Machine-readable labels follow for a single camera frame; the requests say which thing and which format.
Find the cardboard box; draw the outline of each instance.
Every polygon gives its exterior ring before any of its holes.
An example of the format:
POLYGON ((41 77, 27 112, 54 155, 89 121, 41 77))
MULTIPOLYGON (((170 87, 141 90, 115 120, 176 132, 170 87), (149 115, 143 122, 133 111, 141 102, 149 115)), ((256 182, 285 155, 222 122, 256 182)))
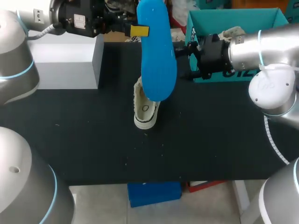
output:
MULTIPOLYGON (((246 33, 255 33, 260 29, 270 29, 272 27, 287 24, 285 16, 278 8, 269 9, 222 9, 222 10, 198 10, 191 11, 188 17, 186 30, 186 44, 189 41, 198 41, 197 36, 219 34, 223 30, 240 26, 246 33)), ((197 60, 194 55, 189 58, 192 71, 197 68, 197 60)), ((196 82, 231 82, 250 81, 258 70, 213 73, 212 78, 203 80, 196 79, 196 82)))
POLYGON ((224 8, 230 0, 196 0, 196 5, 200 9, 217 9, 224 8))
POLYGON ((232 0, 232 8, 280 8, 285 13, 289 0, 232 0))
POLYGON ((125 42, 126 39, 130 37, 125 36, 124 33, 120 32, 109 32, 108 34, 104 34, 104 42, 125 42))

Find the shoe sole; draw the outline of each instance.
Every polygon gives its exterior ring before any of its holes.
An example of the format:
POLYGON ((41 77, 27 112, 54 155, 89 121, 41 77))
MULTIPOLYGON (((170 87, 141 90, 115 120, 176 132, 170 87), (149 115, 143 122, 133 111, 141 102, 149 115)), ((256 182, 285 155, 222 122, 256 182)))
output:
POLYGON ((157 108, 155 110, 153 119, 150 120, 149 122, 146 122, 146 123, 142 123, 142 122, 138 121, 135 114, 134 114, 134 123, 135 123, 135 125, 139 129, 142 129, 142 130, 147 130, 147 129, 152 128, 155 125, 156 121, 157 121, 157 114, 158 114, 159 106, 160 106, 160 104, 157 106, 157 108))
POLYGON ((162 0, 142 0, 137 18, 139 24, 149 26, 149 36, 141 37, 143 91, 151 101, 163 101, 172 93, 177 79, 166 5, 162 0))

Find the teal cardboard box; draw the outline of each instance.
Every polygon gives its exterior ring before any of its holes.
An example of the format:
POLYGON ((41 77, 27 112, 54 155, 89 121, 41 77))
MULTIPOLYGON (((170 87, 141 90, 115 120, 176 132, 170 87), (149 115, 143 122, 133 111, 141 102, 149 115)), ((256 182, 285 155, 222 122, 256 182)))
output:
MULTIPOLYGON (((189 13, 185 42, 187 44, 189 41, 198 41, 197 36, 219 34, 235 26, 242 27, 246 33, 250 34, 260 29, 270 29, 287 23, 287 19, 278 8, 196 10, 189 13)), ((194 55, 189 57, 189 62, 192 71, 199 70, 194 55)), ((196 82, 250 81, 257 72, 257 70, 231 74, 217 72, 213 73, 208 80, 198 78, 196 82)))
POLYGON ((299 22, 299 0, 290 0, 285 11, 285 17, 291 23, 299 22))
POLYGON ((223 8, 229 0, 196 0, 196 6, 200 9, 216 9, 223 8))

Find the sneaker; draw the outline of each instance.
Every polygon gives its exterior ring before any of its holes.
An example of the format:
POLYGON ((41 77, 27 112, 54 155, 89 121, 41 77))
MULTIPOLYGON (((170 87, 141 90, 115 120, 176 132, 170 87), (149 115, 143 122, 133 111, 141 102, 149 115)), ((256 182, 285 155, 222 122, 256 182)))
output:
POLYGON ((142 79, 134 85, 134 122, 140 129, 152 128, 157 120, 160 102, 150 101, 143 92, 142 79))
POLYGON ((139 36, 132 36, 131 38, 127 39, 125 42, 141 42, 139 36))

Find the white cable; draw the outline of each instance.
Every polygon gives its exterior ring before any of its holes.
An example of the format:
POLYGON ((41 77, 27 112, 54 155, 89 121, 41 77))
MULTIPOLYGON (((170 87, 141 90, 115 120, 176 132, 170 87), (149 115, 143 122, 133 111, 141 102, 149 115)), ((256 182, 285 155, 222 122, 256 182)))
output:
POLYGON ((27 38, 27 40, 29 41, 34 41, 34 40, 37 40, 37 39, 40 39, 42 38, 43 36, 45 36, 46 34, 50 33, 52 30, 54 30, 55 27, 52 25, 48 26, 46 29, 44 29, 41 33, 39 33, 38 35, 35 35, 35 36, 29 36, 27 38))
POLYGON ((289 164, 289 161, 280 153, 279 149, 276 147, 274 141, 273 141, 273 138, 272 138, 272 135, 270 133, 270 129, 269 129, 269 124, 268 124, 268 118, 266 116, 263 117, 264 119, 264 123, 265 123, 265 129, 266 129, 266 132, 267 132, 267 136, 268 136, 268 139, 270 141, 270 144, 272 145, 272 148, 274 149, 274 151, 276 152, 276 154, 280 157, 280 159, 286 164, 288 165, 289 164))
POLYGON ((276 67, 271 67, 271 66, 263 66, 263 65, 259 65, 258 66, 260 70, 263 70, 263 71, 266 71, 266 70, 294 70, 294 71, 299 71, 299 68, 297 67, 279 67, 279 68, 276 68, 276 67))

